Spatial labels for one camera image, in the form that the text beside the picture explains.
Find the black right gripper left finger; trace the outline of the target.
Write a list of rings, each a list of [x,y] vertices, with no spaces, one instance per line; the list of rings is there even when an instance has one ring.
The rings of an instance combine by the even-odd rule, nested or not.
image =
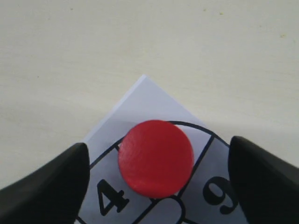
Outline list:
[[[76,143],[23,179],[1,189],[2,224],[72,224],[84,200],[89,153]]]

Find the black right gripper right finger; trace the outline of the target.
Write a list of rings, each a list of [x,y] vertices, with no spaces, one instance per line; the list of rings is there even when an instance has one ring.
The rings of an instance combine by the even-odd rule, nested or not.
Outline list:
[[[229,178],[250,224],[299,222],[299,169],[250,140],[234,136]]]

